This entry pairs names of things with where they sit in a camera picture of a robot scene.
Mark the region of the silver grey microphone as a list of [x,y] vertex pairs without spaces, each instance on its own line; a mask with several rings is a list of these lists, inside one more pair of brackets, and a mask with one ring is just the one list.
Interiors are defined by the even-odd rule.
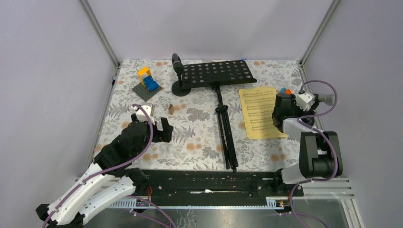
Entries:
[[315,94],[319,102],[325,103],[328,106],[334,106],[337,104],[335,94]]

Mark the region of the yellow sheet music page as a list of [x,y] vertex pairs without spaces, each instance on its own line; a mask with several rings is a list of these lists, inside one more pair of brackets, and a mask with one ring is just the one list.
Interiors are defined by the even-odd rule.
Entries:
[[245,131],[248,139],[287,138],[274,126],[272,114],[277,91],[272,87],[239,90]]

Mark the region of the black tripod music stand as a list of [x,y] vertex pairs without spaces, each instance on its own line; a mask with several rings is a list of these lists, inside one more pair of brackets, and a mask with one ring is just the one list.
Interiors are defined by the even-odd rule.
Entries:
[[208,62],[184,65],[181,75],[182,87],[194,89],[210,87],[217,95],[218,105],[215,113],[218,119],[219,132],[224,153],[226,169],[237,171],[239,166],[232,136],[228,106],[223,103],[221,86],[255,83],[245,60]]

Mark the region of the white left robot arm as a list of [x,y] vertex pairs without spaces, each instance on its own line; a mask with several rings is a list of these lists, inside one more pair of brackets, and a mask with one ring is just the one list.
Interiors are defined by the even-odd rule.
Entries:
[[173,126],[161,118],[162,130],[148,121],[133,121],[94,158],[84,175],[58,200],[36,208],[44,228],[82,228],[120,199],[152,193],[139,168],[129,168],[151,143],[169,143]]

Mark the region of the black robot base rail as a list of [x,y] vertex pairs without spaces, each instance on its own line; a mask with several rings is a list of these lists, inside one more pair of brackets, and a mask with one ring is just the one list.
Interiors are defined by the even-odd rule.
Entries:
[[259,207],[267,198],[288,200],[304,195],[301,187],[284,184],[280,172],[174,171],[136,168],[129,175],[139,184],[135,196],[157,206]]

